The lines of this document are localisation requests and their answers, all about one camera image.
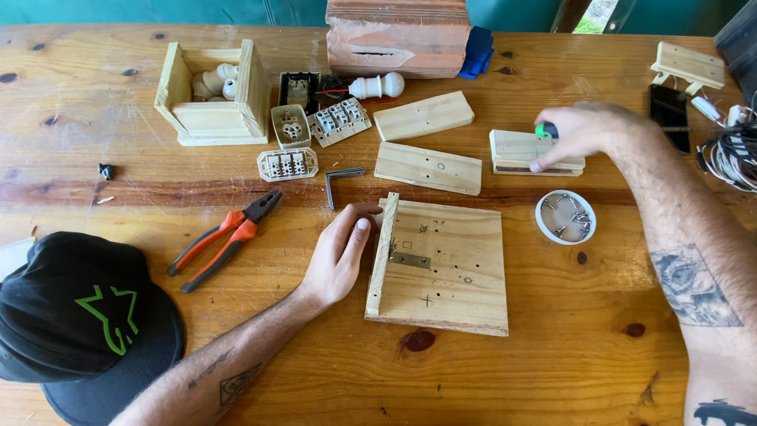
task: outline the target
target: hand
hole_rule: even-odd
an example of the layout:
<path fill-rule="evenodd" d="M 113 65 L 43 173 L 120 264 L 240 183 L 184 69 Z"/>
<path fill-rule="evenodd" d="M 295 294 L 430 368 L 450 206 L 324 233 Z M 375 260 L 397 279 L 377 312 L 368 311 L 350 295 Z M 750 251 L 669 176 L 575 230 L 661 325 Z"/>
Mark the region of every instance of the hand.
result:
<path fill-rule="evenodd" d="M 378 233 L 373 215 L 384 209 L 375 204 L 348 205 L 318 238 L 299 290 L 324 308 L 342 300 L 360 272 L 360 256 L 372 233 Z"/>
<path fill-rule="evenodd" d="M 651 120 L 621 106 L 601 102 L 576 102 L 572 107 L 547 108 L 534 124 L 545 121 L 557 126 L 560 138 L 551 151 L 531 163 L 531 171 L 535 173 L 567 157 L 587 157 L 600 151 L 612 157 L 617 148 L 634 140 L 643 140 L 644 134 L 660 131 Z"/>

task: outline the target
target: white bowl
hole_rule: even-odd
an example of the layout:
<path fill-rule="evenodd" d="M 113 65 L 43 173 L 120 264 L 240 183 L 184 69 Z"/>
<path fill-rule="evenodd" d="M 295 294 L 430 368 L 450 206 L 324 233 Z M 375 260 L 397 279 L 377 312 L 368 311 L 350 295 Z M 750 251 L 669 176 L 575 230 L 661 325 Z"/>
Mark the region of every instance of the white bowl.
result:
<path fill-rule="evenodd" d="M 544 220 L 541 218 L 541 203 L 543 203 L 548 196 L 551 196 L 553 194 L 568 194 L 569 196 L 573 197 L 573 199 L 578 200 L 578 202 L 580 202 L 581 205 L 586 208 L 586 212 L 589 214 L 589 219 L 591 220 L 591 229 L 589 230 L 589 233 L 586 235 L 586 237 L 584 237 L 581 241 L 572 242 L 561 240 L 560 238 L 557 238 L 557 236 L 551 230 L 548 230 L 546 225 L 544 225 Z M 594 214 L 594 209 L 591 208 L 591 205 L 586 201 L 586 199 L 584 199 L 584 197 L 579 196 L 577 193 L 574 193 L 572 191 L 557 190 L 541 197 L 539 203 L 536 204 L 536 223 L 539 225 L 541 232 L 543 232 L 544 235 L 547 236 L 547 238 L 554 241 L 555 243 L 563 244 L 565 246 L 575 246 L 576 244 L 587 242 L 591 238 L 591 236 L 594 235 L 594 231 L 597 230 L 597 215 Z"/>

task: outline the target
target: black cap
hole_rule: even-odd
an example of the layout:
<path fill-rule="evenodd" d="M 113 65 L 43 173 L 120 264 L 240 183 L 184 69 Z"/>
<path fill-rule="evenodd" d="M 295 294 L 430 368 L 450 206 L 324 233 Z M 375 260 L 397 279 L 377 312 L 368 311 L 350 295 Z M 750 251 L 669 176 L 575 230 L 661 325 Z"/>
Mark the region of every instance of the black cap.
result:
<path fill-rule="evenodd" d="M 105 425 L 181 357 L 184 326 L 136 247 L 57 232 L 0 284 L 0 378 L 41 383 L 74 425 Z"/>

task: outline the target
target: forearm tattoo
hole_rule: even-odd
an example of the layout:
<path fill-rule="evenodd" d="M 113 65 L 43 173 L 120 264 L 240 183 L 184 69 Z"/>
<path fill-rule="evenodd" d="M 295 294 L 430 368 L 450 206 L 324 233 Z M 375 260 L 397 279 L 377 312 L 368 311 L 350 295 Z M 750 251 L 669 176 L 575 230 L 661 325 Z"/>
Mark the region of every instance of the forearm tattoo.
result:
<path fill-rule="evenodd" d="M 234 401 L 250 386 L 250 382 L 255 379 L 257 372 L 260 371 L 260 366 L 261 364 L 255 365 L 253 368 L 243 371 L 234 377 L 220 381 L 221 408 L 216 414 L 220 414 L 232 406 Z"/>
<path fill-rule="evenodd" d="M 757 426 L 757 415 L 746 412 L 744 407 L 732 406 L 725 399 L 716 399 L 711 403 L 700 403 L 694 412 L 694 418 L 705 426 L 710 418 L 719 418 L 726 426 L 743 424 L 744 426 Z"/>
<path fill-rule="evenodd" d="M 657 277 L 682 325 L 742 327 L 694 244 L 651 252 Z"/>

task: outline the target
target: fingernail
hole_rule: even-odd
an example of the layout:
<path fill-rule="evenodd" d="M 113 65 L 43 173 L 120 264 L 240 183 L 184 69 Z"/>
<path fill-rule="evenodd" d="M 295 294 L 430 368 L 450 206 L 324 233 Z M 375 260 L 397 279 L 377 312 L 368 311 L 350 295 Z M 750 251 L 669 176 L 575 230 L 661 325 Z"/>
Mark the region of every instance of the fingernail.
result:
<path fill-rule="evenodd" d="M 357 221 L 357 227 L 362 230 L 367 230 L 371 227 L 371 223 L 368 222 L 368 219 L 362 218 Z"/>

